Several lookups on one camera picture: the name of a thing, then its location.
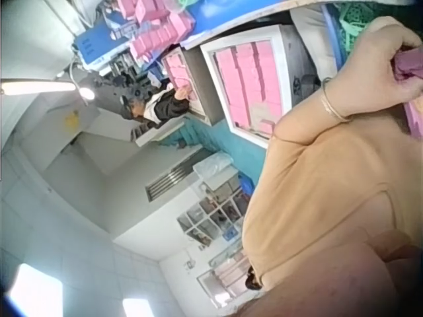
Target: gold bracelet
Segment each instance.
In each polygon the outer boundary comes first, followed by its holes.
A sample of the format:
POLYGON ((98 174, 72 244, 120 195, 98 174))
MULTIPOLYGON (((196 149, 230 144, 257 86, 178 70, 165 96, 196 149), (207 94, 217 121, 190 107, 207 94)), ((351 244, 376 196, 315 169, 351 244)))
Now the gold bracelet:
POLYGON ((325 90, 325 88, 326 88, 326 84, 328 83, 330 81, 330 78, 325 78, 324 80, 323 80, 323 82, 322 82, 322 95, 321 95, 321 100, 322 100, 322 103, 323 103, 323 106, 325 107, 325 110, 332 116, 332 117, 334 117, 335 119, 337 119, 338 121, 340 121, 340 122, 350 122, 351 121, 351 119, 348 119, 348 118, 345 118, 344 116, 341 116, 340 114, 339 114, 339 112, 337 112, 333 107, 332 107, 332 105, 330 104, 330 102, 329 102, 329 100, 328 100, 328 97, 327 97, 327 95, 326 95, 326 90, 325 90))

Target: ventilation grille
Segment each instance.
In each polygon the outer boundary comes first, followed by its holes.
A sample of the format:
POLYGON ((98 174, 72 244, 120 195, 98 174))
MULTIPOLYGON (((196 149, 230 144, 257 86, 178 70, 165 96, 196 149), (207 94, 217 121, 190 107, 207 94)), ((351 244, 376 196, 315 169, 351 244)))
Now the ventilation grille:
POLYGON ((181 162, 178 166, 172 168, 169 173, 161 176, 152 184, 146 186, 145 191, 147 192, 148 200, 153 201, 170 190, 173 186, 193 172, 192 167, 195 164, 201 162, 212 154, 213 153, 207 149, 200 149, 181 162))

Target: ceiling light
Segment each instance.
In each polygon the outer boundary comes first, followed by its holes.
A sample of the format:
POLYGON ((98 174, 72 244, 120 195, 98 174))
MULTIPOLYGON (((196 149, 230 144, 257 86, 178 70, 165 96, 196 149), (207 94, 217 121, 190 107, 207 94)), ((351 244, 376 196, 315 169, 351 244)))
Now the ceiling light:
POLYGON ((79 94, 81 94, 81 96, 87 100, 94 100, 95 98, 95 93, 90 88, 86 88, 86 87, 80 88, 79 94))
POLYGON ((20 94, 39 94, 41 92, 72 91, 73 83, 63 81, 44 81, 34 79, 2 79, 1 94, 16 96, 20 94))

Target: shelving unit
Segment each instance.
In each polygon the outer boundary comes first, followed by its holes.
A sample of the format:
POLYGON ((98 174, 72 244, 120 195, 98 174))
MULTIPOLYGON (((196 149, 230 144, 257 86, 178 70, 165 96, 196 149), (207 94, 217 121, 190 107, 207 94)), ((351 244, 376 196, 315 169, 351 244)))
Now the shelving unit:
POLYGON ((240 227, 248 206, 238 174, 215 191, 207 189, 203 200, 177 218, 184 234, 204 246, 209 246, 221 235, 227 240, 237 236, 240 233, 237 227, 240 227))

